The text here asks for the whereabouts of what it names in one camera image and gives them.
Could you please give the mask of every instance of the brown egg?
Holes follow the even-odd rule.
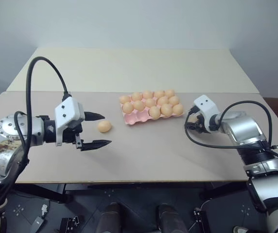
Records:
[[[173,113],[177,115],[181,115],[183,113],[183,105],[181,103],[175,105],[173,107]]]
[[[129,96],[120,96],[120,103],[125,104],[126,102],[130,102],[130,97]]]
[[[112,125],[111,125],[110,121],[102,120],[98,123],[97,128],[98,128],[99,132],[105,133],[105,132],[108,132],[112,128]]]
[[[151,108],[152,106],[155,106],[155,100],[154,99],[147,99],[145,101],[145,106],[147,106],[148,108]]]
[[[157,120],[160,117],[160,109],[156,106],[152,106],[149,110],[149,115],[154,119]]]
[[[156,98],[161,98],[164,95],[165,95],[164,91],[155,91],[154,92],[154,97],[156,97]]]
[[[144,109],[144,103],[140,100],[135,101],[134,102],[134,109],[141,112]]]
[[[169,98],[169,103],[172,105],[179,104],[179,102],[180,102],[180,99],[178,96],[173,96],[173,97]]]
[[[161,113],[162,113],[163,115],[165,115],[166,117],[170,117],[171,114],[173,113],[173,108],[172,108],[171,105],[168,104],[168,103],[163,104],[163,105],[161,106],[160,110],[161,110]]]
[[[174,96],[174,90],[169,89],[165,91],[165,96],[167,96],[168,98],[173,97]]]
[[[134,93],[131,95],[131,99],[132,99],[133,101],[142,100],[142,94],[139,93],[139,92],[134,92]]]
[[[144,92],[142,93],[142,95],[143,95],[143,98],[145,98],[145,99],[151,99],[151,98],[153,98],[153,93],[152,93],[151,91],[144,91]]]
[[[162,96],[157,100],[157,104],[159,106],[162,106],[163,104],[168,103],[168,97],[167,96]]]
[[[130,114],[133,110],[134,110],[134,107],[130,102],[126,102],[123,105],[123,112],[125,112],[126,114]]]

